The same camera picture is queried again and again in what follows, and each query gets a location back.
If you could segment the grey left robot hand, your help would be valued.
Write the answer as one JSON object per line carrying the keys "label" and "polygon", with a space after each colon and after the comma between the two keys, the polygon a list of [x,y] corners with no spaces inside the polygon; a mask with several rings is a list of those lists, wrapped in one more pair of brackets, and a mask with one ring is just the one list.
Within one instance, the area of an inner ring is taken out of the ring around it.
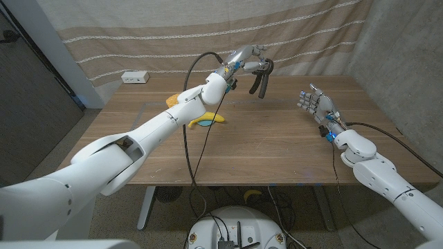
{"label": "grey left robot hand", "polygon": [[[242,68],[245,72],[271,72],[273,65],[267,62],[262,51],[266,50],[263,45],[245,45],[237,50],[234,50],[215,71],[216,74],[228,81],[232,76]],[[260,60],[258,62],[246,62],[251,56],[256,56]]]}

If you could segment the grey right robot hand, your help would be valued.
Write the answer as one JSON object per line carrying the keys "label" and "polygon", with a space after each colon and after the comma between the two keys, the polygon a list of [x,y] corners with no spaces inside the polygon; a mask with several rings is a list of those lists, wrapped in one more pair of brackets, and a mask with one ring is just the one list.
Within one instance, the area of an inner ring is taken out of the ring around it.
{"label": "grey right robot hand", "polygon": [[339,135],[347,127],[341,121],[340,113],[332,99],[317,86],[309,85],[311,92],[301,91],[298,107],[313,115],[314,120],[334,135]]}

